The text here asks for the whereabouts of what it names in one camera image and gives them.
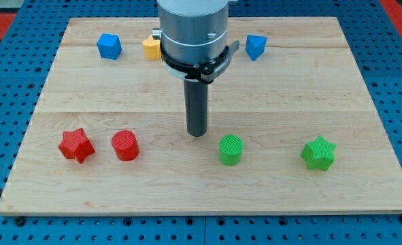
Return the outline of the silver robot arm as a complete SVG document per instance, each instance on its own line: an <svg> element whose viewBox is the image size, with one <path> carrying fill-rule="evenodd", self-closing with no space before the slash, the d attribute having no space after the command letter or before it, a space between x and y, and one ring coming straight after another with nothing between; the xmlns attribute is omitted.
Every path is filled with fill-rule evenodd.
<svg viewBox="0 0 402 245"><path fill-rule="evenodd" d="M225 58L227 0L158 0L161 52L168 65L204 65Z"/></svg>

